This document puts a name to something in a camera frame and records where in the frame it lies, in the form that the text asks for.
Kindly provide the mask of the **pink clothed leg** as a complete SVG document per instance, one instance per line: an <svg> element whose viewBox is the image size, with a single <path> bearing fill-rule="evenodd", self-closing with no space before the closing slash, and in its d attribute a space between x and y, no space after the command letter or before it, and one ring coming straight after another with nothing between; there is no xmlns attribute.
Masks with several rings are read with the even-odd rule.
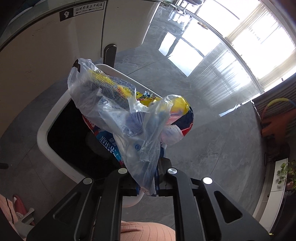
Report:
<svg viewBox="0 0 296 241"><path fill-rule="evenodd" d="M172 228L161 223L122 221L120 240L176 240L176 233Z"/></svg>

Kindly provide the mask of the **black white label sticker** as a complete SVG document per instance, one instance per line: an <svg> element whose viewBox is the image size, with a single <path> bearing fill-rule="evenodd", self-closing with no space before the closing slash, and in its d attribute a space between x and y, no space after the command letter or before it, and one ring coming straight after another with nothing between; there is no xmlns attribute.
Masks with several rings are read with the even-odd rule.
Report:
<svg viewBox="0 0 296 241"><path fill-rule="evenodd" d="M92 1L76 6L71 6L59 12L59 20L65 21L78 16L90 14L96 19L103 19L107 1Z"/></svg>

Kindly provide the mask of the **white trash bin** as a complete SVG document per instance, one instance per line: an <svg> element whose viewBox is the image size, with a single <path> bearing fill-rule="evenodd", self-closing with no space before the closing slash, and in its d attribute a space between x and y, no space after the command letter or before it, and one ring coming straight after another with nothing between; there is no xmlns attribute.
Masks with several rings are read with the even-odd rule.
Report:
<svg viewBox="0 0 296 241"><path fill-rule="evenodd" d="M104 190L107 176L125 165L112 133L83 116L67 91L41 124L37 144L75 183L92 178L99 193Z"/></svg>

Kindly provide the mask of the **colourful hoop toy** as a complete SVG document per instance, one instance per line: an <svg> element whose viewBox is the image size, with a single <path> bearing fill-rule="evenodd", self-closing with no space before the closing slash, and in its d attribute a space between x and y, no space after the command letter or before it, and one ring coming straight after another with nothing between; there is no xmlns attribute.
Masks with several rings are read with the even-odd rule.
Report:
<svg viewBox="0 0 296 241"><path fill-rule="evenodd" d="M275 113L280 113L282 111L282 109L287 108L283 104L280 104L280 102L288 102L288 103L292 104L293 106L295 106L295 103L292 100L285 98L285 97L273 99L264 107L264 109L261 113L261 116L260 116L261 120L264 120L266 113L267 113L267 116L272 116ZM271 111L268 111L268 108L275 105L275 104L276 104L276 107L271 108Z"/></svg>

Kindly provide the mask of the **clear plastic bag of wrappers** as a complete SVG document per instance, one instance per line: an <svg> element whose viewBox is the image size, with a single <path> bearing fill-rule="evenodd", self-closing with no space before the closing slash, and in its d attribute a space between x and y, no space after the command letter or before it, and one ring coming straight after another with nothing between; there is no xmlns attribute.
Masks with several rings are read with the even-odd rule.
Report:
<svg viewBox="0 0 296 241"><path fill-rule="evenodd" d="M155 173L161 150L191 130L194 113L180 95L139 92L132 83L107 74L89 59L77 59L68 75L75 106L100 141L110 133L109 147L141 190L156 195Z"/></svg>

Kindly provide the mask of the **potted green plant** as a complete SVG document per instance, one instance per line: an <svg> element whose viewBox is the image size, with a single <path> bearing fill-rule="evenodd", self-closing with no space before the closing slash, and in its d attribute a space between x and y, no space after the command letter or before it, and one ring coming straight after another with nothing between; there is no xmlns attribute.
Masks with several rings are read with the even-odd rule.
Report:
<svg viewBox="0 0 296 241"><path fill-rule="evenodd" d="M295 191L295 160L281 164L276 174L278 185L285 184L287 191Z"/></svg>

